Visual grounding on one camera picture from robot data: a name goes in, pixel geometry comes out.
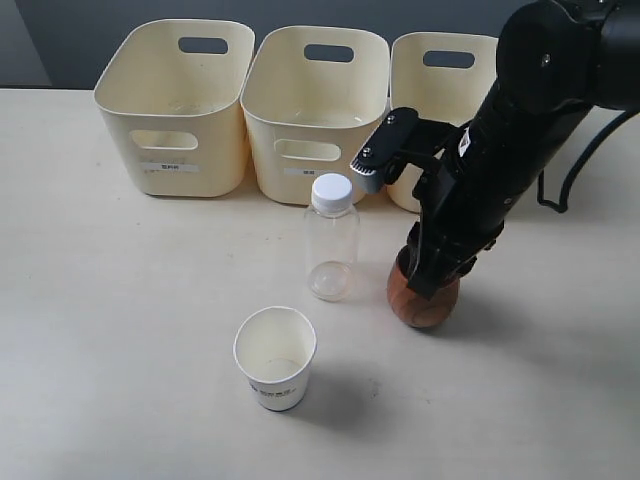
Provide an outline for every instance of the white paper cup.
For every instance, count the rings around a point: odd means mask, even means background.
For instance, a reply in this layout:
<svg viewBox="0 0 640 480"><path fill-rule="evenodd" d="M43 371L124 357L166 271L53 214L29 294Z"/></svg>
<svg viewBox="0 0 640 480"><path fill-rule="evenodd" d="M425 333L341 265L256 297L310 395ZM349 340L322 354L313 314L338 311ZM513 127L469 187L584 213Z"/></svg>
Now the white paper cup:
<svg viewBox="0 0 640 480"><path fill-rule="evenodd" d="M302 400L316 346L307 317L293 308L268 307L242 324L233 355L260 405L281 412Z"/></svg>

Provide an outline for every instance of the cable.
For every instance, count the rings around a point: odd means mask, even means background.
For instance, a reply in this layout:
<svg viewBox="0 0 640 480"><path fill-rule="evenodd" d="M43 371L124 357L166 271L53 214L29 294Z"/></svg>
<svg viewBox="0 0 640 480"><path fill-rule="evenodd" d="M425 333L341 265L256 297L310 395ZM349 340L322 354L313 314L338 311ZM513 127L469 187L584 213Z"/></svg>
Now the cable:
<svg viewBox="0 0 640 480"><path fill-rule="evenodd" d="M582 170L582 168L587 164L591 156L594 152L602 145L602 143L619 127L624 125L627 120L635 117L640 110L629 110L627 112L623 112L614 118L606 127L604 127L600 132L591 140L587 148L584 149L582 155L578 157L576 163L573 164L569 173L565 177L562 182L562 188L560 190L560 198L558 199L558 203L553 202L544 198L544 170L540 172L538 176L538 203L543 207L549 207L552 210L555 210L558 213L565 213L569 210L569 194L571 193L571 187L573 187L573 183L578 178L578 174Z"/></svg>

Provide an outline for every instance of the storage bin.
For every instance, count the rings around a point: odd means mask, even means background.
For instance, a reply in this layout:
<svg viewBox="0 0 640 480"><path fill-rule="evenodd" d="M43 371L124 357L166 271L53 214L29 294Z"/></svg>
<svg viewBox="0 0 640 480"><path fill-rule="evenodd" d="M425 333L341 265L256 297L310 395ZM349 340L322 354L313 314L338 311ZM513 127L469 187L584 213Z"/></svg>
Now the storage bin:
<svg viewBox="0 0 640 480"><path fill-rule="evenodd" d="M254 44L249 27L218 20L159 20L125 39L94 99L140 190L215 197L241 182Z"/></svg>
<svg viewBox="0 0 640 480"><path fill-rule="evenodd" d="M242 93L258 184L281 203L308 205L327 172L349 163L384 117L389 46L371 32L286 27L268 35ZM357 190L354 201L364 192Z"/></svg>
<svg viewBox="0 0 640 480"><path fill-rule="evenodd" d="M493 37L457 33L419 32L398 38L391 50L391 108L411 107L421 118L456 126L471 120L495 81L497 43ZM387 188L405 210L420 211L411 192L421 173L408 165Z"/></svg>

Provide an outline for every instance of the clear plastic bottle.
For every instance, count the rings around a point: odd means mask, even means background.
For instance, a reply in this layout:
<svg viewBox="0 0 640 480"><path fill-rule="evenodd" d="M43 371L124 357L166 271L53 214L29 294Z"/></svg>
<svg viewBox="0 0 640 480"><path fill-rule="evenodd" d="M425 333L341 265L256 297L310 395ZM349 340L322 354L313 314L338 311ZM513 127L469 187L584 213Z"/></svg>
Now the clear plastic bottle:
<svg viewBox="0 0 640 480"><path fill-rule="evenodd" d="M313 182L305 211L307 285L329 302L342 300L354 283L360 216L352 203L351 181L328 173Z"/></svg>

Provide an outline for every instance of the white table surface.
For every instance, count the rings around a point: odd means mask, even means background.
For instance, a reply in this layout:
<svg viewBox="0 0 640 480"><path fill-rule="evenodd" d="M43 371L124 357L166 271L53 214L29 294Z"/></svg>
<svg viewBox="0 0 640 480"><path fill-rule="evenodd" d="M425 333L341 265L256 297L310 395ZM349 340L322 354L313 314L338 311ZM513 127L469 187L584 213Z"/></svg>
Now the white table surface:
<svg viewBox="0 0 640 480"><path fill-rule="evenodd" d="M90 92L0 91L0 478L637 480L639 138L634 119L603 145L568 214L524 199L426 335L386 303L415 216L384 195L358 206L356 293L323 303L300 271L302 209L252 172L223 198L151 198ZM231 353L274 304L319 339L284 414Z"/></svg>

